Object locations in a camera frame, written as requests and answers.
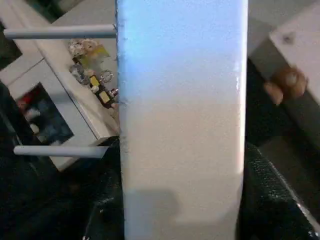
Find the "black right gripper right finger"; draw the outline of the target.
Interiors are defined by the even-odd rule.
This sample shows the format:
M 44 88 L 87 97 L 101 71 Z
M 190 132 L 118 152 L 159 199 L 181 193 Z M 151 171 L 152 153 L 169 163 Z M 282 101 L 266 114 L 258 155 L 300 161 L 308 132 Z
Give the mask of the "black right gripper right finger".
M 318 239 L 315 218 L 276 167 L 250 143 L 244 153 L 240 239 Z

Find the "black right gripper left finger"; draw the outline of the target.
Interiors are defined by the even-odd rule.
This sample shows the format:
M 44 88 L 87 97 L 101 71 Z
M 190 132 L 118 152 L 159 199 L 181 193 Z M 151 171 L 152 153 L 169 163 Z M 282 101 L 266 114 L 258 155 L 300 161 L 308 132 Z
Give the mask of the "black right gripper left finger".
M 107 150 L 95 169 L 97 180 L 90 194 L 84 238 L 123 240 L 124 203 L 119 137 L 107 138 L 102 146 Z

